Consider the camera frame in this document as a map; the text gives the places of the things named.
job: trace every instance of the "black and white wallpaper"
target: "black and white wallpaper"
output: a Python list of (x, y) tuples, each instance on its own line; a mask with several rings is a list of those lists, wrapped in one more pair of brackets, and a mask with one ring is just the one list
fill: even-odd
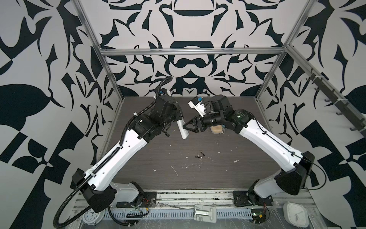
[(306, 0), (82, 0), (102, 48), (280, 47)]
[[(366, 2), (319, 0), (294, 46), (362, 113), (365, 111)], [(366, 226), (366, 139), (288, 55), (261, 102), (273, 132), (301, 151), (310, 151), (327, 175), (311, 195), (330, 226)], [(317, 167), (308, 188), (324, 182)]]
[(123, 96), (154, 96), (160, 80), (172, 96), (254, 96), (275, 54), (108, 56)]
[(1, 1), (1, 228), (53, 228), (118, 101), (69, 0)]

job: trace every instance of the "clock face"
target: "clock face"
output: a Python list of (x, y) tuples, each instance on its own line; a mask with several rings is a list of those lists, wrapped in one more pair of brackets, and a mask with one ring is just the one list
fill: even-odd
[(292, 222), (300, 225), (304, 225), (306, 223), (307, 214), (304, 212), (304, 209), (298, 205), (290, 204), (288, 206), (289, 218)]
[(87, 222), (92, 222), (97, 219), (99, 214), (100, 213), (95, 213), (92, 209), (90, 209), (89, 211), (85, 212), (84, 218)]

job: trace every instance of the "white alarm clock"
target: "white alarm clock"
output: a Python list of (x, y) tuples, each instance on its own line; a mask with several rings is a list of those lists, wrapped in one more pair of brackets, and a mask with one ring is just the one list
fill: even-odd
[(95, 213), (93, 209), (83, 214), (83, 221), (88, 225), (96, 225), (104, 218), (105, 209), (101, 212)]
[(306, 228), (309, 226), (307, 210), (302, 205), (286, 203), (283, 205), (285, 220), (294, 226)]

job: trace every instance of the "round clock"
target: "round clock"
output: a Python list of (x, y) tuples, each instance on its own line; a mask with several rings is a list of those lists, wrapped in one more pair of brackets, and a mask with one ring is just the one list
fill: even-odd
[(104, 218), (105, 209), (101, 212), (95, 213), (93, 209), (83, 214), (83, 221), (88, 225), (96, 225)]
[(285, 220), (297, 227), (306, 228), (309, 226), (307, 210), (302, 205), (286, 203), (283, 205)]

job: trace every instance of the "square white clock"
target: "square white clock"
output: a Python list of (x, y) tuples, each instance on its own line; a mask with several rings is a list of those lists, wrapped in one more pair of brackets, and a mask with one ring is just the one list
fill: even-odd
[(295, 203), (286, 203), (283, 205), (285, 220), (294, 226), (306, 228), (309, 226), (309, 217), (307, 210), (302, 205)]

